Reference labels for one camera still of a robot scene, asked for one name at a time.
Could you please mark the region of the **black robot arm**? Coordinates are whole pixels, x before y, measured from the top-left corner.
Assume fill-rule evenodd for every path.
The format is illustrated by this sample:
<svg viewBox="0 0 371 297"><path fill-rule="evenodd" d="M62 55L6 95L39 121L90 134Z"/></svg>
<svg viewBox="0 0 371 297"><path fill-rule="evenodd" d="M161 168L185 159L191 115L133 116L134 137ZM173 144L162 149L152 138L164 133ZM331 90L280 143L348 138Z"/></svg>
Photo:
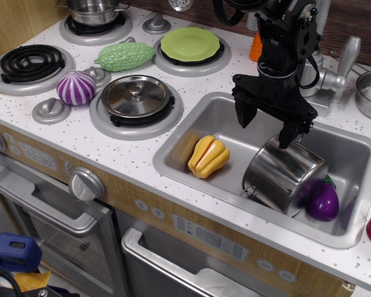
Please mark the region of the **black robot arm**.
<svg viewBox="0 0 371 297"><path fill-rule="evenodd" d="M213 9L222 24L234 26L247 12L257 16L262 52L257 61L257 76L236 74L232 95L237 119L246 127L258 110L283 122L279 148L286 149L301 134L310 132L317 111L301 95L302 89L318 84L303 85L306 62L318 70L313 53L320 48L321 34L317 31L318 10L315 1L228 1L235 9L226 17L222 1L213 1Z"/></svg>

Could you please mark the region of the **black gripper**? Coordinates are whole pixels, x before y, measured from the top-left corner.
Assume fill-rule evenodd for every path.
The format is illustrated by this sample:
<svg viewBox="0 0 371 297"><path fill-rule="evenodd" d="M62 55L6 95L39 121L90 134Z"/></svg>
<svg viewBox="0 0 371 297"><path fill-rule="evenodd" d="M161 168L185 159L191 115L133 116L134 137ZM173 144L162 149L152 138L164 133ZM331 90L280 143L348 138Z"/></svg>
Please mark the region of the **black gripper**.
<svg viewBox="0 0 371 297"><path fill-rule="evenodd" d="M258 110L282 121L280 149L287 149L299 134L312 129L317 111L301 95L293 77L274 79L236 74L232 80L237 120L242 128L250 124Z"/></svg>

